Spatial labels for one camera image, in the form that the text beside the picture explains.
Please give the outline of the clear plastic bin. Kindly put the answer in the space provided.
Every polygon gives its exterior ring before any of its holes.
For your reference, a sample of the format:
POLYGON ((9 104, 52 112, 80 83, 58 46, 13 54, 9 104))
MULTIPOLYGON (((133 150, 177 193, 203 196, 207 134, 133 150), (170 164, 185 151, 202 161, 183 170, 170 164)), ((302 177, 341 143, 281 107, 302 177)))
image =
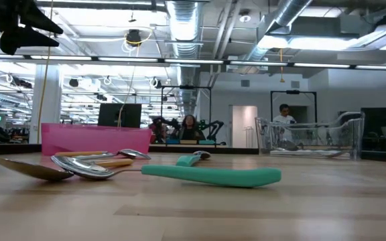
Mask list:
POLYGON ((288 157, 361 158, 365 114, 344 112, 329 123, 281 125, 256 118, 257 142, 260 153, 288 157), (299 150, 285 151, 278 147, 283 140, 279 127, 292 132, 299 150))

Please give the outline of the red translucent plastic bin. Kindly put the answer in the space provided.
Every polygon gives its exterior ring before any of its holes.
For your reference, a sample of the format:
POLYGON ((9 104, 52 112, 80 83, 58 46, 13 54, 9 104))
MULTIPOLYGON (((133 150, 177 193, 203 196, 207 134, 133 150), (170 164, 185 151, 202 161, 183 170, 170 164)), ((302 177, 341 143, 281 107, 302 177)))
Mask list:
POLYGON ((42 154, 59 152, 108 151, 133 149, 149 151, 152 131, 125 127, 42 124, 42 154))

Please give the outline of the silver ventilation duct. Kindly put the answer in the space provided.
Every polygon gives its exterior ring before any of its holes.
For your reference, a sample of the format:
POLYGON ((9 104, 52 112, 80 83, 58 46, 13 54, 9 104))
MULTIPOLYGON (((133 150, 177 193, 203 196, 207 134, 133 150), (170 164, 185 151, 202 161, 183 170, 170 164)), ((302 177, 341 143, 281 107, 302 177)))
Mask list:
POLYGON ((279 0, 275 11, 261 18, 256 28, 256 41, 249 52, 238 62, 268 62, 266 54, 276 52, 283 61, 283 51, 288 49, 292 24, 313 0, 279 0))
MULTIPOLYGON (((193 1, 168 1, 166 7, 170 15, 171 39, 174 58, 197 59, 199 57, 200 20, 203 3, 193 1)), ((197 86, 197 67, 179 65, 177 81, 180 86, 197 86)), ((193 114, 196 104, 195 91, 179 90, 179 100, 185 115, 193 114)))

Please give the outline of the teal handled spoon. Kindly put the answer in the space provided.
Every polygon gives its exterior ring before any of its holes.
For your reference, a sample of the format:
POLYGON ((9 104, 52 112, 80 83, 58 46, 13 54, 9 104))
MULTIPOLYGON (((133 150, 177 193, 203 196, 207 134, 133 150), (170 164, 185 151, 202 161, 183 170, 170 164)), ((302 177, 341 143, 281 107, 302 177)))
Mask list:
POLYGON ((191 155, 182 155, 178 158, 176 166, 192 167, 197 162, 207 160, 211 157, 211 154, 207 151, 195 151, 191 155))
MULTIPOLYGON (((51 160, 79 177, 93 180, 109 179, 123 170, 111 171, 94 163, 73 157, 53 156, 51 160)), ((281 181, 282 172, 276 168, 213 169, 181 165, 143 165, 137 169, 143 175, 195 181, 227 187, 261 187, 281 181)))

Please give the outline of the long ceiling light strip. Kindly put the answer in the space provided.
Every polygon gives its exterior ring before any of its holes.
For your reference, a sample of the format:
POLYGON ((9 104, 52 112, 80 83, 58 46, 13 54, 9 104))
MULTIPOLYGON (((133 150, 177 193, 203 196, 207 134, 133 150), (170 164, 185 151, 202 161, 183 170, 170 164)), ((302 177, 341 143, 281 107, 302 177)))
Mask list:
POLYGON ((256 62, 244 60, 201 60, 180 58, 138 58, 100 56, 45 56, 45 55, 5 55, 0 54, 0 62, 52 63, 52 64, 94 64, 94 65, 180 65, 186 66, 253 66, 282 68, 327 68, 342 70, 386 71, 386 65, 322 64, 306 62, 256 62))

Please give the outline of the white column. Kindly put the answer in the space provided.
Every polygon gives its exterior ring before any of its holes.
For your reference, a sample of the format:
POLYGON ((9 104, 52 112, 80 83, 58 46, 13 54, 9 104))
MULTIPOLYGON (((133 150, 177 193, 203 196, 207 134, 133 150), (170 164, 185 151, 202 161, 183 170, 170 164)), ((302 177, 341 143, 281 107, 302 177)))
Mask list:
POLYGON ((37 64, 29 124, 29 144, 42 141, 42 123, 59 123, 64 75, 59 65, 37 64))

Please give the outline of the black monitor on stand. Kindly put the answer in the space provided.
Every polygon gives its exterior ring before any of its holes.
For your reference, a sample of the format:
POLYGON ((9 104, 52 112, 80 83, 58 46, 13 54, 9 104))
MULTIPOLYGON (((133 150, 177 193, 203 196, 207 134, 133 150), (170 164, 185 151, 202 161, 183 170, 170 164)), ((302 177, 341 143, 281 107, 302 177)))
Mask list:
POLYGON ((386 152, 386 107, 362 108, 361 112, 365 114, 362 150, 386 152))

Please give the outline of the black gantry frame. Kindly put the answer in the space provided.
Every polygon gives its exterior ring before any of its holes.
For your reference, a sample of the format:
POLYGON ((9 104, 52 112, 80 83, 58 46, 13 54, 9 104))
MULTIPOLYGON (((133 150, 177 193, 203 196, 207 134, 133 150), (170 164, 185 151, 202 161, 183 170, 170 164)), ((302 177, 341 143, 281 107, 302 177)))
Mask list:
POLYGON ((178 125, 181 125, 182 118, 187 114, 194 115, 199 125, 201 120, 207 123, 212 122, 212 88, 208 86, 193 86, 183 84, 180 86, 162 86, 160 88, 160 111, 159 117, 163 120, 164 104, 170 99, 174 99, 175 111, 179 114, 178 125))
POLYGON ((270 92, 271 120, 280 114, 281 104, 289 106, 289 114, 298 123, 315 123, 318 121, 318 95, 312 91, 272 90, 270 92))

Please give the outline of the person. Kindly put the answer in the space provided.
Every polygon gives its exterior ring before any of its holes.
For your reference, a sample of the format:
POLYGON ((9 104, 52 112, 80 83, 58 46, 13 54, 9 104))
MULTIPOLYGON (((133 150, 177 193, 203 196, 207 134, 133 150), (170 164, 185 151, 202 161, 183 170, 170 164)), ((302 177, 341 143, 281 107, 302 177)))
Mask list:
POLYGON ((186 115, 184 120, 182 121, 182 126, 178 132, 178 136, 180 140, 205 140, 203 132, 198 128, 198 125, 196 124, 195 117, 191 114, 186 115))
MULTIPOLYGON (((273 118, 273 122, 281 125, 296 124, 296 120, 290 115, 290 107, 287 104, 279 106, 279 115, 273 118)), ((292 132, 289 129, 279 127, 282 139, 293 141, 292 132)))

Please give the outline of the orange handled spoon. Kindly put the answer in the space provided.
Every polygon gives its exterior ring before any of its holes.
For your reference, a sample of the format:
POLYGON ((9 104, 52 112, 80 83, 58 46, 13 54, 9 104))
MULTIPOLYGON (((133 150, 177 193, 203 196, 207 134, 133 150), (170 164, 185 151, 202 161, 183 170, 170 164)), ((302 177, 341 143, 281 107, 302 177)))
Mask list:
MULTIPOLYGON (((124 157, 130 159, 151 159, 151 157, 145 153, 140 151, 136 151, 133 149, 121 149, 119 150, 124 154, 124 157)), ((58 156, 66 156, 66 157, 75 157, 79 155, 96 155, 102 153, 110 153, 108 151, 79 151, 79 152, 58 152, 56 155, 58 156)))
MULTIPOLYGON (((101 167, 122 167, 133 164, 133 159, 104 159, 103 161, 97 161, 97 158, 87 159, 86 156, 77 156, 77 159, 86 161, 87 163, 97 164, 101 167)), ((52 169, 38 164, 24 163, 21 161, 14 161, 4 157, 0 157, 0 165, 7 169, 16 171, 26 176, 34 177, 37 179, 43 179, 46 181, 62 181, 73 176, 72 173, 67 171, 61 171, 58 169, 52 169)))

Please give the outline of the white door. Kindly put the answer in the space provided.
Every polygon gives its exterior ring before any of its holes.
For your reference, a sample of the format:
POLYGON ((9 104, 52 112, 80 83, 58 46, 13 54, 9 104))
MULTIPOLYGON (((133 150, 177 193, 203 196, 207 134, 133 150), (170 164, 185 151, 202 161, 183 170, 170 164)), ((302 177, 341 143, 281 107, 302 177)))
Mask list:
POLYGON ((258 148, 256 117, 256 106, 232 106, 232 147, 240 149, 258 148))

